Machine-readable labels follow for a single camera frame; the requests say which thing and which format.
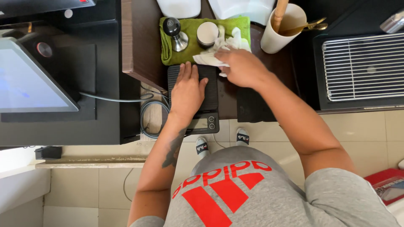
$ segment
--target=digital coffee scale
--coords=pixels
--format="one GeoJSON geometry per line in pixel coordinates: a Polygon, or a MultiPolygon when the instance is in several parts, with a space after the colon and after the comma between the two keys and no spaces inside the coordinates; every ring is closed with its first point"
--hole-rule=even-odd
{"type": "MultiPolygon", "coordinates": [[[[198,112],[189,125],[186,135],[218,133],[219,127],[219,101],[217,96],[218,68],[209,65],[197,65],[199,80],[208,78],[209,82],[205,88],[205,99],[198,112]]],[[[168,97],[171,108],[171,91],[174,88],[179,73],[179,65],[168,68],[168,97]]]]}

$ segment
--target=hand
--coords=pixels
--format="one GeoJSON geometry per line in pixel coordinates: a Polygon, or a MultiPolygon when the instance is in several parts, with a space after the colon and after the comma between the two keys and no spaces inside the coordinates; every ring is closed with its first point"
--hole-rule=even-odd
{"type": "Polygon", "coordinates": [[[199,82],[196,65],[191,66],[189,61],[186,64],[181,64],[177,82],[171,92],[170,115],[188,126],[205,99],[207,83],[208,78],[199,82]]]}
{"type": "Polygon", "coordinates": [[[244,49],[237,50],[229,46],[228,48],[230,50],[219,49],[215,57],[230,66],[219,68],[227,74],[227,79],[233,84],[257,90],[264,81],[275,76],[252,53],[244,49]]]}

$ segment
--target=white cloth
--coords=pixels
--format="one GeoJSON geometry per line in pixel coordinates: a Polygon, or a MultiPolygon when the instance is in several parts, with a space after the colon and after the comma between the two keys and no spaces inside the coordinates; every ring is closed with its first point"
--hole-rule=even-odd
{"type": "MultiPolygon", "coordinates": [[[[250,45],[248,44],[248,40],[241,38],[241,30],[238,27],[235,27],[231,32],[233,37],[229,37],[225,40],[225,28],[222,25],[218,26],[219,29],[219,37],[215,40],[215,44],[209,48],[208,50],[202,51],[200,55],[194,55],[194,61],[197,64],[201,65],[211,65],[211,66],[226,66],[229,67],[228,64],[220,61],[215,58],[215,53],[220,49],[228,49],[226,46],[232,46],[235,49],[244,49],[251,52],[250,45]]],[[[220,76],[227,77],[225,73],[220,73],[220,76]]]]}

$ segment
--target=green towel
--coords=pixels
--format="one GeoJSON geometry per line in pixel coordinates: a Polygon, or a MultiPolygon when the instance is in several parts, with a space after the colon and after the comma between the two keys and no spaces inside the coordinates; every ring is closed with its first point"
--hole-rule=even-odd
{"type": "Polygon", "coordinates": [[[195,62],[192,56],[198,55],[203,51],[198,45],[196,40],[196,31],[198,27],[204,22],[213,22],[216,25],[223,25],[226,28],[225,37],[230,37],[231,32],[235,27],[240,28],[241,38],[248,40],[251,46],[250,40],[250,18],[249,17],[238,17],[226,20],[213,20],[213,19],[182,19],[179,20],[181,23],[181,31],[188,35],[189,43],[188,47],[182,52],[174,52],[171,46],[171,37],[166,35],[163,31],[163,21],[166,18],[160,19],[160,34],[161,34],[161,61],[165,65],[178,65],[185,63],[186,61],[195,62]]]}

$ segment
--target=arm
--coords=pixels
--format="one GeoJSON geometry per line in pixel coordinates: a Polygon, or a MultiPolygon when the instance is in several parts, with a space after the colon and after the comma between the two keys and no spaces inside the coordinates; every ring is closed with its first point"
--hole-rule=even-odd
{"type": "Polygon", "coordinates": [[[181,64],[171,92],[171,110],[140,174],[128,226],[144,216],[166,218],[179,149],[184,134],[204,100],[208,79],[199,82],[198,68],[181,64]]]}
{"type": "Polygon", "coordinates": [[[230,82],[256,90],[266,101],[293,147],[299,153],[305,177],[323,168],[355,172],[351,158],[323,119],[245,50],[221,49],[215,57],[230,82]]]}

